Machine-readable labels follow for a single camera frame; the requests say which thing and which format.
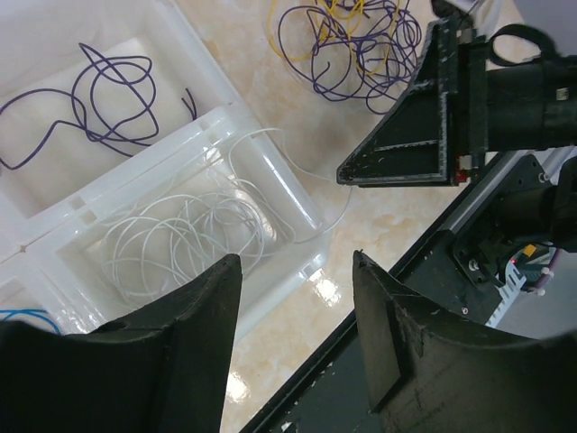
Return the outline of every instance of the beige tiled floor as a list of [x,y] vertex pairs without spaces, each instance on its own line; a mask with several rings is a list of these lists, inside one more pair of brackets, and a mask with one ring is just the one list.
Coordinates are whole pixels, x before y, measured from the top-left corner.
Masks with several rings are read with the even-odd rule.
[[[269,47],[270,1],[179,0],[207,48],[263,126],[282,128],[298,164],[325,176],[367,135],[379,118],[327,103],[297,81]],[[410,9],[423,27],[434,17],[428,0]],[[499,26],[520,21],[506,0]],[[524,59],[529,48],[499,43],[500,53]],[[348,188],[302,176],[331,220],[343,209]],[[353,308],[353,250],[363,249],[389,268],[454,199],[459,189],[356,189],[334,230],[328,264],[269,314],[234,349],[222,431],[238,431],[307,359]]]

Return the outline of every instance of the white wire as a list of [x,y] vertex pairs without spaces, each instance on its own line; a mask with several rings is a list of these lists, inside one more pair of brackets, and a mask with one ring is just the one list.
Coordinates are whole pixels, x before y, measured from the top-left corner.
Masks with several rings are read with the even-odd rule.
[[[255,134],[259,134],[259,133],[268,133],[268,132],[276,132],[276,133],[280,133],[282,136],[282,141],[280,142],[280,149],[284,155],[284,157],[287,159],[287,161],[290,163],[290,165],[292,165],[295,169],[297,169],[298,171],[301,171],[302,173],[307,174],[308,176],[312,176],[313,178],[319,179],[319,180],[326,180],[329,182],[333,182],[333,179],[329,179],[326,178],[324,176],[320,176],[316,173],[313,173],[311,171],[305,170],[302,167],[300,167],[298,164],[296,164],[292,158],[290,158],[289,153],[287,152],[287,147],[286,147],[286,135],[284,130],[280,129],[280,128],[263,128],[260,129],[258,131],[254,131],[252,133],[247,133],[245,135],[243,135],[241,138],[239,138],[232,146],[231,149],[228,153],[228,163],[231,166],[232,170],[233,170],[233,174],[236,178],[238,178],[238,176],[236,176],[236,171],[234,170],[234,166],[232,164],[232,154],[233,154],[233,149],[238,145],[238,143],[240,143],[242,140],[244,140],[245,138],[251,136],[251,135],[255,135]],[[293,244],[307,244],[311,241],[314,241],[316,239],[318,239],[320,236],[325,235],[326,233],[330,232],[331,230],[333,230],[336,226],[339,225],[339,223],[343,220],[344,218],[344,214],[346,214],[347,209],[349,208],[349,205],[351,204],[351,198],[353,196],[353,187],[349,187],[349,195],[346,199],[346,202],[344,204],[343,207],[343,211],[339,214],[339,216],[337,217],[337,219],[330,224],[328,227],[326,227],[325,229],[323,229],[323,231],[321,232],[317,232],[314,236],[305,239],[305,240],[301,240],[301,241],[297,241],[296,239],[293,239]],[[285,225],[289,226],[289,223],[287,223],[281,216],[279,216],[278,214],[275,213],[275,215],[277,216],[277,218],[283,222]]]
[[[287,161],[297,170],[320,180],[333,181],[304,170],[292,161],[285,148],[283,130],[279,128],[263,128],[243,135],[233,143],[228,152],[227,162],[232,175],[225,176],[218,170],[213,171],[221,175],[225,180],[223,185],[216,178],[213,178],[219,189],[197,196],[176,194],[159,197],[159,195],[156,195],[156,198],[153,199],[154,201],[140,209],[138,209],[139,202],[136,201],[131,208],[119,212],[112,221],[105,225],[108,230],[100,245],[101,269],[106,278],[116,287],[125,305],[138,308],[143,305],[142,298],[154,300],[169,289],[168,279],[164,279],[161,287],[153,287],[154,284],[151,284],[149,279],[150,267],[157,269],[157,271],[167,272],[174,282],[181,286],[192,281],[199,273],[205,271],[227,253],[237,253],[241,256],[244,274],[251,272],[263,258],[271,257],[278,252],[265,253],[267,236],[264,232],[264,221],[261,218],[261,212],[267,218],[267,224],[273,227],[272,239],[278,240],[278,235],[282,234],[287,242],[292,244],[311,242],[331,231],[341,222],[349,207],[353,193],[352,189],[349,189],[349,195],[343,211],[332,224],[323,228],[320,232],[317,231],[314,236],[306,240],[297,240],[297,232],[294,227],[279,215],[257,186],[248,180],[238,177],[232,160],[236,146],[250,136],[267,132],[282,133],[281,150]],[[161,196],[172,189],[175,179],[176,176],[172,178],[168,188],[163,189]],[[250,198],[250,201],[241,198],[244,194]],[[165,219],[148,216],[154,208],[161,204],[167,204],[172,200],[178,200],[179,203],[184,202],[176,216]],[[135,231],[137,224],[145,224],[147,228]],[[229,235],[229,232],[233,229],[236,230],[236,234],[248,232],[249,235],[240,244],[233,244],[234,239]],[[169,231],[168,251],[164,252],[168,254],[168,264],[159,263],[148,256],[149,251],[154,249],[154,247],[151,247],[153,244],[151,239],[160,230]],[[120,232],[120,234],[112,241],[113,235],[116,236],[117,232]],[[111,245],[112,257],[106,257],[105,251],[110,251],[109,247]],[[137,250],[140,250],[138,257],[125,256],[130,251],[128,248],[130,245],[135,245]],[[162,248],[156,247],[156,250],[162,253]],[[136,263],[139,265],[140,280],[136,282],[137,287],[129,289],[122,281],[119,270],[119,265],[122,263]]]

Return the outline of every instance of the yellow wire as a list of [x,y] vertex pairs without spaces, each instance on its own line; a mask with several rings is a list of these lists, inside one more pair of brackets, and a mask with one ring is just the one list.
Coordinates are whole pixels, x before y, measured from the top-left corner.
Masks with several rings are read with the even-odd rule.
[[[272,13],[274,12],[276,7],[277,7],[277,0],[272,0],[272,2],[270,3],[269,16],[267,18],[267,39],[269,40],[269,45],[272,48],[272,50],[277,53],[277,56],[284,59],[285,55],[277,47],[277,45],[274,41],[274,36],[272,34],[272,29],[270,28],[270,24],[272,23]],[[308,54],[306,56],[302,56],[302,57],[290,57],[290,56],[286,56],[286,57],[290,61],[302,61],[302,60],[309,60],[312,57],[312,55],[313,55],[313,53],[311,52],[310,54]]]
[[[359,25],[361,25],[361,21],[362,21],[362,15],[364,13],[364,2],[365,0],[358,0],[354,6],[351,8],[351,12],[348,13],[348,15],[346,16],[342,16],[340,14],[337,13],[337,2],[334,0],[332,2],[332,5],[329,6],[328,3],[326,2],[326,0],[319,0],[319,3],[321,3],[322,5],[324,5],[324,8],[326,10],[326,12],[335,20],[336,19],[340,19],[340,20],[346,20],[346,38],[350,41],[353,38],[353,33],[356,32],[356,30],[359,28]],[[309,53],[306,56],[300,56],[300,57],[292,57],[292,56],[286,56],[285,54],[283,54],[283,52],[279,49],[279,47],[276,45],[276,42],[274,40],[274,35],[271,29],[271,24],[272,24],[272,15],[274,13],[274,10],[277,7],[277,0],[271,0],[270,3],[270,10],[269,10],[269,16],[267,18],[267,39],[269,40],[269,45],[272,48],[272,50],[281,58],[287,58],[290,61],[302,61],[302,60],[309,60],[313,53]],[[351,29],[351,21],[353,20],[353,18],[355,18],[356,16],[359,16],[359,19],[357,20],[356,24],[354,25],[354,27]],[[397,26],[398,26],[398,19],[400,16],[400,0],[397,0],[397,5],[395,8],[395,15],[393,17],[393,27],[392,27],[392,31],[390,33],[390,37],[392,38],[395,34],[395,32],[397,31]],[[320,43],[325,43],[327,41],[330,41],[331,39],[334,38],[334,36],[330,35],[330,26],[331,24],[328,24],[329,28],[325,28],[322,27],[322,23],[323,22],[319,22],[318,21],[318,17],[316,16],[315,18],[316,21],[316,26],[321,29],[321,32],[319,34],[319,41]],[[354,57],[354,65],[355,67],[362,72],[362,68],[361,65],[359,65],[358,60],[356,59],[356,56],[354,56],[354,52],[353,52],[353,47],[351,45],[349,45],[349,51],[351,53],[351,56]],[[385,51],[385,57],[383,58],[383,61],[380,63],[380,65],[373,71],[368,71],[365,70],[365,74],[368,75],[369,77],[372,75],[375,75],[377,73],[379,73],[379,71],[387,64],[387,60],[389,59],[389,55],[390,55],[390,45],[387,46],[387,50]]]
[[[395,32],[397,31],[397,24],[398,24],[398,16],[399,15],[400,15],[400,0],[397,0],[397,7],[395,8],[395,16],[393,17],[393,28],[392,28],[392,31],[390,33],[391,38],[395,35]],[[387,45],[387,50],[385,51],[385,57],[383,58],[382,62],[379,64],[379,66],[375,70],[372,70],[372,71],[365,70],[365,74],[368,75],[369,77],[371,77],[375,74],[378,74],[379,71],[387,64],[387,60],[389,60],[389,54],[390,54],[390,44]],[[362,72],[361,65],[359,65],[359,62],[357,61],[356,58],[354,60],[354,65],[356,66],[357,70],[359,70],[359,72]]]

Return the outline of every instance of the cylindrical motor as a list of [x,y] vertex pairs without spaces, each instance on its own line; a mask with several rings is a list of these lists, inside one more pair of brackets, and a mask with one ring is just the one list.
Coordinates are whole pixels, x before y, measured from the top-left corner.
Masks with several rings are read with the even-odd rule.
[[537,59],[487,75],[490,151],[577,142],[577,59]]

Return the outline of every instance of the black plastic part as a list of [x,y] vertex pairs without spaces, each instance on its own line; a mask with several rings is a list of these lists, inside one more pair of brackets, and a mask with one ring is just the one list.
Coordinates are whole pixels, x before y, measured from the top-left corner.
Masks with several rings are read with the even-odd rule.
[[456,21],[427,29],[423,57],[397,104],[339,167],[337,182],[362,187],[453,185]]
[[[370,314],[357,324],[367,382],[385,390],[384,431],[577,430],[577,333],[538,341],[487,328],[440,308],[358,252],[353,287],[357,315]],[[383,317],[392,336],[375,345],[363,336],[381,333]],[[391,345],[407,366],[392,385],[397,366],[382,357]]]
[[0,431],[218,431],[242,278],[226,256],[88,335],[1,322]]
[[[495,156],[485,171],[489,173],[502,157],[501,154]],[[391,275],[404,281],[420,263],[428,262],[425,257],[437,244],[435,233],[455,209],[476,195],[476,186],[469,185],[403,254],[391,268]],[[453,275],[462,276],[456,268],[453,269]],[[425,287],[434,286],[426,278],[423,278],[423,284]],[[288,428],[299,433],[377,432],[380,431],[379,421],[371,415],[369,395],[353,311],[249,421],[243,433],[280,433],[285,431],[283,428],[287,428],[288,423]]]
[[[529,243],[550,240],[547,215],[551,215],[553,201],[540,198],[551,196],[549,191],[554,187],[549,181],[542,182],[544,175],[533,155],[523,157],[455,235],[451,246],[454,263],[470,286],[476,288],[477,296],[482,295],[484,302],[489,303],[480,317],[477,307],[472,306],[475,304],[463,305],[473,314],[468,316],[472,320],[485,323],[499,304],[495,286],[504,285],[504,272],[511,257]],[[478,264],[478,270],[471,269],[471,260]],[[441,300],[435,300],[446,307]]]
[[[510,181],[508,194],[499,199],[489,217],[511,244],[552,242],[577,253],[577,157],[563,165],[558,186],[541,183],[535,172],[527,167],[518,174],[519,185]],[[538,174],[543,180],[544,173]]]
[[[337,171],[360,187],[456,185],[479,174],[486,151],[544,150],[577,141],[577,56],[560,57],[553,41],[523,24],[489,40],[454,17],[429,24],[423,55],[408,88]],[[494,42],[512,35],[541,55],[515,64]],[[507,66],[487,71],[487,59]],[[471,155],[471,167],[457,167]]]
[[553,209],[551,238],[555,245],[577,253],[577,157],[561,168]]
[[527,291],[527,288],[533,287],[539,279],[543,277],[543,268],[545,268],[544,264],[526,264],[522,267],[517,267],[525,278],[527,278],[527,282],[523,289]]
[[424,253],[425,260],[412,263],[403,282],[454,314],[487,323],[502,298],[493,281],[487,281],[481,273],[475,277],[480,278],[478,281],[472,281],[455,261],[451,252],[456,240],[449,230],[435,233],[429,251]]

